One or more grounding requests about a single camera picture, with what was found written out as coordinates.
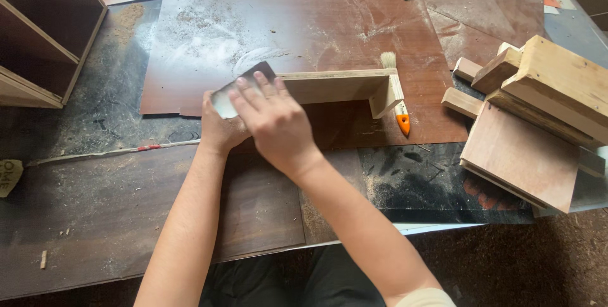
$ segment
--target sanding block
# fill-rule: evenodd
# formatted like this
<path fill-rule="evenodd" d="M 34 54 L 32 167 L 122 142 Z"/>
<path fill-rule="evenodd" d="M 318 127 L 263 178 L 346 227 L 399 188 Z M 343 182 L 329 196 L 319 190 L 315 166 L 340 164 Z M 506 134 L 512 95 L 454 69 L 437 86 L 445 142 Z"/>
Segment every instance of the sanding block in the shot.
<path fill-rule="evenodd" d="M 276 75 L 274 74 L 274 71 L 270 68 L 270 65 L 265 61 L 257 63 L 254 67 L 250 68 L 237 78 L 243 77 L 247 79 L 247 82 L 251 87 L 253 87 L 255 92 L 259 95 L 262 95 L 260 86 L 254 78 L 255 71 L 262 72 L 264 76 L 268 78 L 270 84 L 274 84 L 274 78 L 276 77 Z M 221 89 L 211 94 L 211 104 L 218 112 L 219 116 L 224 119 L 238 116 L 237 111 L 234 109 L 232 103 L 230 102 L 230 97 L 228 97 L 228 92 L 230 92 L 230 90 L 238 90 L 234 80 L 231 81 L 228 85 L 222 87 Z"/>

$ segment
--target brush bristles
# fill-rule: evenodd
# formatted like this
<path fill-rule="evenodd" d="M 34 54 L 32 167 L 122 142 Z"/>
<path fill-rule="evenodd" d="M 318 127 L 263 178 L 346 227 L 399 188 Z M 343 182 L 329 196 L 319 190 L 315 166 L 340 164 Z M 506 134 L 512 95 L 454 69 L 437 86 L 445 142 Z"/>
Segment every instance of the brush bristles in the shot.
<path fill-rule="evenodd" d="M 385 69 L 396 69 L 397 55 L 394 52 L 384 52 L 380 55 L 380 62 Z"/>

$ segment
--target hand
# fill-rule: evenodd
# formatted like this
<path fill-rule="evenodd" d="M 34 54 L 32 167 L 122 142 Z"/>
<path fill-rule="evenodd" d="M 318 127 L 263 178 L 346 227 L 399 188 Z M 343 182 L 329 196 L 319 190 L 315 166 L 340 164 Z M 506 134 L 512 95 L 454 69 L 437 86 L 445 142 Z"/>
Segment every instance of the hand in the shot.
<path fill-rule="evenodd" d="M 244 78 L 237 79 L 238 91 L 230 91 L 232 105 L 254 136 L 260 154 L 292 180 L 323 161 L 313 140 L 304 109 L 291 97 L 281 78 L 271 85 L 260 71 L 254 73 L 263 96 Z"/>
<path fill-rule="evenodd" d="M 202 97 L 201 143 L 198 149 L 228 156 L 230 149 L 245 141 L 251 134 L 240 117 L 224 120 L 211 104 L 211 93 Z"/>

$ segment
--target wooden box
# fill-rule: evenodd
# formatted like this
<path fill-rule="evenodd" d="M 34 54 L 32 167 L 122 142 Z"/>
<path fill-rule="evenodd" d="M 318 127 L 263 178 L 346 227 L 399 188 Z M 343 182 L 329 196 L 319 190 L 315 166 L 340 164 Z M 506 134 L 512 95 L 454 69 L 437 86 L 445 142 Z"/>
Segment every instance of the wooden box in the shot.
<path fill-rule="evenodd" d="M 107 10 L 102 0 L 0 0 L 0 105 L 62 108 Z"/>

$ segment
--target white sleeve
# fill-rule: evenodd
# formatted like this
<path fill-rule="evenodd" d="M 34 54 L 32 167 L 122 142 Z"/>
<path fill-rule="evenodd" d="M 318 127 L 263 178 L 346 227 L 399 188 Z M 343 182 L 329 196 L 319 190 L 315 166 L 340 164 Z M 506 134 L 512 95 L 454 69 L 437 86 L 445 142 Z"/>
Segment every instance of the white sleeve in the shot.
<path fill-rule="evenodd" d="M 437 288 L 418 289 L 407 294 L 396 307 L 455 307 L 450 296 Z"/>

